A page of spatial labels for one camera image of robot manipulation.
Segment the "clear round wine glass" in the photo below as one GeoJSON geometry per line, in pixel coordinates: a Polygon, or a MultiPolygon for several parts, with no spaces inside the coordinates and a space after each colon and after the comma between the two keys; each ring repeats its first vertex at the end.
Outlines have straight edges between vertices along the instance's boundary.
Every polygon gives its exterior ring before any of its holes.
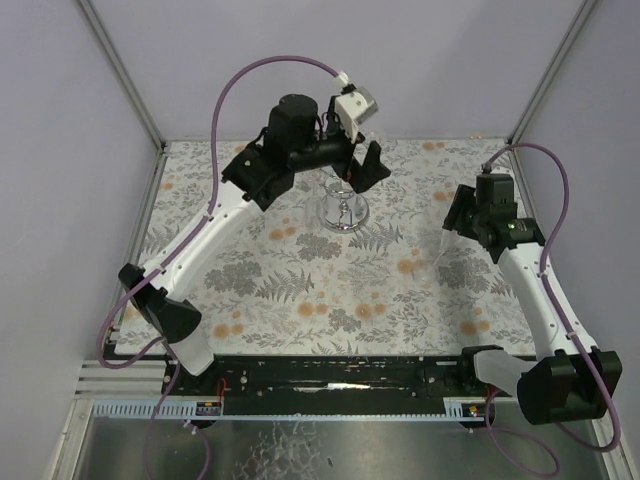
{"type": "Polygon", "coordinates": [[[380,146],[384,146],[387,142],[387,135],[383,130],[373,129],[370,130],[366,137],[369,142],[377,142],[380,146]]]}

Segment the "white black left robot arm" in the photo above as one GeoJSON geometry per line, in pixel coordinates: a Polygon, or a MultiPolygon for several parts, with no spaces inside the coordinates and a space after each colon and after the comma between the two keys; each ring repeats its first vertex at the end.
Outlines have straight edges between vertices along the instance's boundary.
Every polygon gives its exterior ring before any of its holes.
{"type": "Polygon", "coordinates": [[[378,142],[369,144],[362,162],[354,154],[365,139],[361,125],[377,110],[365,89],[344,90],[330,99],[322,125],[315,100],[301,94],[282,97],[259,136],[224,168],[210,202],[164,252],[120,270],[130,302],[191,375],[201,375],[214,361],[200,328],[202,315],[187,299],[208,260],[288,192],[301,172],[330,167],[358,194],[389,177],[378,142]]]}

